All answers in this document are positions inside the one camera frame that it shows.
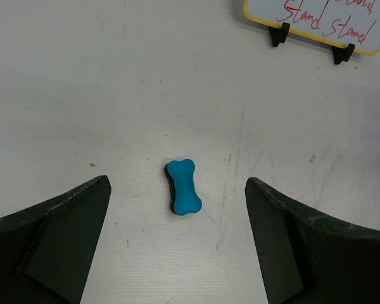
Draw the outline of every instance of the white table surface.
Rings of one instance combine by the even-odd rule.
[[[267,303],[251,176],[380,229],[380,53],[271,49],[241,6],[0,1],[0,217],[97,175],[113,187],[83,304]],[[184,218],[162,174],[181,158],[204,202]]]

